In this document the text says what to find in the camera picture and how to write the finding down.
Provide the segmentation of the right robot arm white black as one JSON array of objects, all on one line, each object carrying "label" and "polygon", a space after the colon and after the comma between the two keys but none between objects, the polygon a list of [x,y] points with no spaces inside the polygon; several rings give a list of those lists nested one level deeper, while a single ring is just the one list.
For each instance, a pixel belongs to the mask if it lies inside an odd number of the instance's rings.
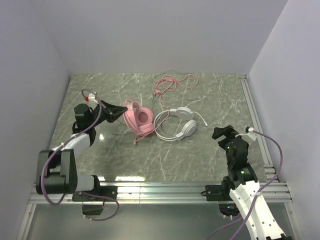
[{"label": "right robot arm white black", "polygon": [[258,177],[248,162],[249,142],[258,136],[272,141],[277,147],[279,143],[272,137],[247,127],[244,133],[237,132],[231,125],[215,127],[212,138],[225,150],[228,175],[221,182],[224,193],[235,203],[241,215],[241,225],[231,236],[234,240],[246,227],[252,240],[291,240],[278,225],[262,194],[262,191],[278,178],[276,173],[265,185],[261,185]]}]

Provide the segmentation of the pink headphones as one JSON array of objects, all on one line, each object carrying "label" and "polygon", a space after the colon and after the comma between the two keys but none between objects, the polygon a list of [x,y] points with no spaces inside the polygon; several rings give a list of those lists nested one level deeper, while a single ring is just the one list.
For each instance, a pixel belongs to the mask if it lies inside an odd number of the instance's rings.
[{"label": "pink headphones", "polygon": [[127,108],[123,114],[123,119],[127,127],[135,134],[133,144],[155,131],[153,112],[140,105],[133,98],[127,98],[124,101]]}]

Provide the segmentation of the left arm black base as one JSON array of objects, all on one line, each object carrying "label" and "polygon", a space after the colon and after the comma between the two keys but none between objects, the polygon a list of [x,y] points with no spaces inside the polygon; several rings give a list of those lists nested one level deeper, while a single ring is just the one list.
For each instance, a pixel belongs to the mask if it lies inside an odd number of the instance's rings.
[{"label": "left arm black base", "polygon": [[106,203],[115,203],[116,213],[119,210],[117,203],[118,187],[115,185],[98,186],[90,191],[75,192],[72,202],[82,203],[82,213],[88,217],[100,216]]}]

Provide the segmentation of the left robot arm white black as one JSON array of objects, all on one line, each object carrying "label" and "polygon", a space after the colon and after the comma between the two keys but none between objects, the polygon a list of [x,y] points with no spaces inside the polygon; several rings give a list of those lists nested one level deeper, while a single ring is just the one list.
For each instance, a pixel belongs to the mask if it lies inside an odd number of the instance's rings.
[{"label": "left robot arm white black", "polygon": [[95,142],[97,125],[104,121],[113,123],[127,110],[127,107],[104,101],[95,108],[85,103],[77,105],[70,138],[58,147],[42,150],[38,154],[36,192],[40,195],[73,194],[96,189],[98,177],[78,174],[76,158]]}]

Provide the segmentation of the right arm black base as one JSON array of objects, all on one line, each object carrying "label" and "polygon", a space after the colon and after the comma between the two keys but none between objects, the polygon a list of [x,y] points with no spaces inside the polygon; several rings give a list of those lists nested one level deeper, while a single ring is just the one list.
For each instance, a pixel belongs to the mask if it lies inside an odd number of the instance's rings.
[{"label": "right arm black base", "polygon": [[218,210],[224,218],[235,218],[240,215],[240,211],[235,203],[230,202],[230,190],[234,187],[234,183],[228,176],[225,176],[220,185],[206,185],[205,190],[200,194],[206,198],[207,202],[218,202]]}]

